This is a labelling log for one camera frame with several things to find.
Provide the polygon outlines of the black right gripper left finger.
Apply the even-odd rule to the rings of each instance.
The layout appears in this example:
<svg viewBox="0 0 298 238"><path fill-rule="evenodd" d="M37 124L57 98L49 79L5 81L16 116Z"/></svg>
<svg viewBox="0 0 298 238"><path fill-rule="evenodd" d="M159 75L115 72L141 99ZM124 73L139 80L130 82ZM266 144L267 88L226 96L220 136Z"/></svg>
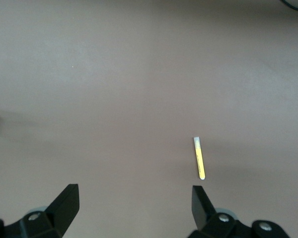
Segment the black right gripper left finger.
<svg viewBox="0 0 298 238"><path fill-rule="evenodd" d="M69 184L45 209L10 225L0 219L0 238L62 238L79 211L79 186Z"/></svg>

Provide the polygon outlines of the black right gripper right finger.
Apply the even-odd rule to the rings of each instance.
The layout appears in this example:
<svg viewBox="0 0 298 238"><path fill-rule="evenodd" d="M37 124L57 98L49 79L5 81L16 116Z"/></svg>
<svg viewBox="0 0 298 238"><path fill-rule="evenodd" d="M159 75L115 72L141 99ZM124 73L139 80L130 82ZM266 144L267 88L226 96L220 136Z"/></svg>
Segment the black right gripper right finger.
<svg viewBox="0 0 298 238"><path fill-rule="evenodd" d="M288 238L278 224L256 220L251 227L227 212L218 212L202 186L192 186L191 211L197 229L190 238Z"/></svg>

